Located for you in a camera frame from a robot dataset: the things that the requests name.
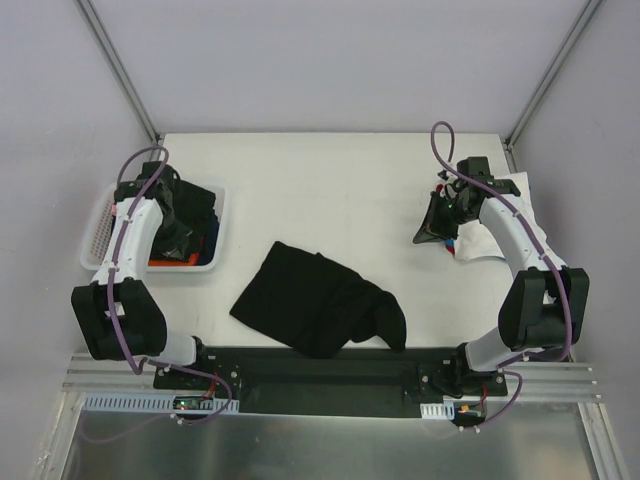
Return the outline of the white t shirt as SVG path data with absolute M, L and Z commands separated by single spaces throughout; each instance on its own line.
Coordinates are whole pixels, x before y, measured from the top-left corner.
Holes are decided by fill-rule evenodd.
M 491 198 L 482 202 L 478 220 L 459 226 L 453 257 L 459 262 L 470 262 L 482 258 L 518 256 L 526 257 L 536 250 L 520 219 L 525 218 L 531 229 L 539 236 L 530 196 L 529 178 L 526 172 L 498 176 L 497 180 L 511 180 L 520 195 L 505 197 L 520 213 L 515 215 L 499 199 Z

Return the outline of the white plastic laundry basket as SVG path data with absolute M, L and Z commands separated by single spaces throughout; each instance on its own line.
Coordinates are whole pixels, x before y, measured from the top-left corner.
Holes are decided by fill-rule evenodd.
M 223 252 L 230 218 L 231 194 L 229 188 L 218 179 L 209 181 L 204 188 L 216 194 L 214 211 L 219 220 L 219 229 L 213 257 L 210 262 L 195 266 L 152 266 L 149 273 L 204 273 L 212 270 Z M 79 262 L 88 271 L 97 271 L 104 259 L 111 238 L 111 206 L 116 189 L 114 182 L 107 185 L 94 205 L 88 226 L 82 239 Z

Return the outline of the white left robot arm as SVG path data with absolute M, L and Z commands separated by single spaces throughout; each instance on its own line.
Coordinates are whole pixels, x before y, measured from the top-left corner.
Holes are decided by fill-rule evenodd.
M 188 254 L 190 221 L 210 222 L 213 192 L 183 181 L 162 162 L 148 162 L 133 181 L 118 181 L 115 222 L 105 261 L 71 304 L 95 360 L 125 361 L 135 374 L 149 363 L 176 371 L 192 389 L 213 378 L 196 336 L 173 333 L 143 275 L 153 247 Z M 406 348 L 405 315 L 393 294 L 320 253 L 277 241 L 231 308 L 233 318 L 295 352 L 334 357 L 348 342 L 380 338 Z

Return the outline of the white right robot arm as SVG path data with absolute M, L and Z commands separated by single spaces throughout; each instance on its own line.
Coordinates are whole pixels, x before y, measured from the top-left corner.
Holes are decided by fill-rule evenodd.
M 450 172 L 455 180 L 431 194 L 423 233 L 431 241 L 454 240 L 460 226 L 478 221 L 513 276 L 497 326 L 459 345 L 431 378 L 435 389 L 460 398 L 515 362 L 565 360 L 581 333 L 589 277 L 547 245 L 544 231 L 522 209 L 520 190 L 511 180 L 495 178 L 487 158 L 468 157 Z

